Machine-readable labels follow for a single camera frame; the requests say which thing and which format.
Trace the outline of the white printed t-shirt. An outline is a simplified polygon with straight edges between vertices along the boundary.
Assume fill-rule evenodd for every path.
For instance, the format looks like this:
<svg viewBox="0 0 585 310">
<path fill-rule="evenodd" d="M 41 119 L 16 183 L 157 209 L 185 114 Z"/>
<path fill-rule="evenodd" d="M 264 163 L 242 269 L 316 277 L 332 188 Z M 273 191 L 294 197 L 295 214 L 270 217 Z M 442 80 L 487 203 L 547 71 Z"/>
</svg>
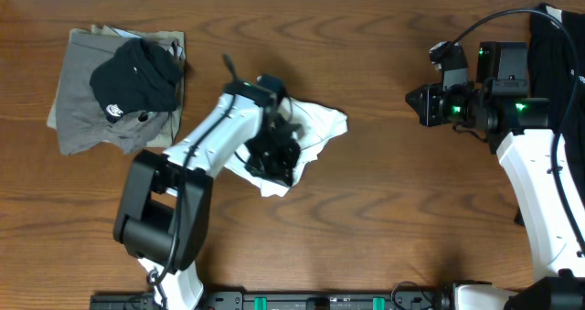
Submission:
<svg viewBox="0 0 585 310">
<path fill-rule="evenodd" d="M 333 108 L 311 102 L 301 102 L 296 99 L 284 99 L 279 113 L 292 123 L 299 123 L 302 128 L 294 137 L 300 146 L 300 156 L 292 171 L 292 185 L 295 186 L 301 179 L 305 166 L 318 159 L 330 139 L 347 132 L 347 116 Z M 245 145 L 241 145 L 237 152 L 224 165 L 239 177 L 248 180 L 258 187 L 263 197 L 283 197 L 290 187 L 283 186 L 267 179 L 253 176 L 248 172 L 244 163 L 237 158 L 248 159 L 250 152 Z"/>
</svg>

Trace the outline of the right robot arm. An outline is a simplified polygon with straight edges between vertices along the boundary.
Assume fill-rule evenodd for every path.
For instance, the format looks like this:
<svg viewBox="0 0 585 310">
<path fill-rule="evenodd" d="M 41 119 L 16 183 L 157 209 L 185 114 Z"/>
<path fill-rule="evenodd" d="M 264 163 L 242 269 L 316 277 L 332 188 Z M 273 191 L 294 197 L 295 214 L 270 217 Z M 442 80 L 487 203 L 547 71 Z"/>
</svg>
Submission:
<svg viewBox="0 0 585 310">
<path fill-rule="evenodd" d="M 407 93 L 420 124 L 450 123 L 485 132 L 513 187 L 529 239 L 535 281 L 520 292 L 475 281 L 453 283 L 439 309 L 581 309 L 584 208 L 564 139 L 548 123 L 548 100 L 472 85 L 425 84 Z"/>
</svg>

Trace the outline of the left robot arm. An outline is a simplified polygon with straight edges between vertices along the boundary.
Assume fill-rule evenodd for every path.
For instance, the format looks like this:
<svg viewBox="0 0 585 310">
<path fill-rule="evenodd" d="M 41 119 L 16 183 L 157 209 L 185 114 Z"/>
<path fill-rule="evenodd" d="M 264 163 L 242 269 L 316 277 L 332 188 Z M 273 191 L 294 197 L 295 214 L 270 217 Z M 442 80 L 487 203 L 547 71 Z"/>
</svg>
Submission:
<svg viewBox="0 0 585 310">
<path fill-rule="evenodd" d="M 213 183 L 240 146 L 244 169 L 283 187 L 293 185 L 300 124 L 278 109 L 284 82 L 263 75 L 225 85 L 212 113 L 182 142 L 132 161 L 113 226 L 114 239 L 146 268 L 161 309 L 194 309 L 204 292 L 195 259 L 209 222 Z"/>
</svg>

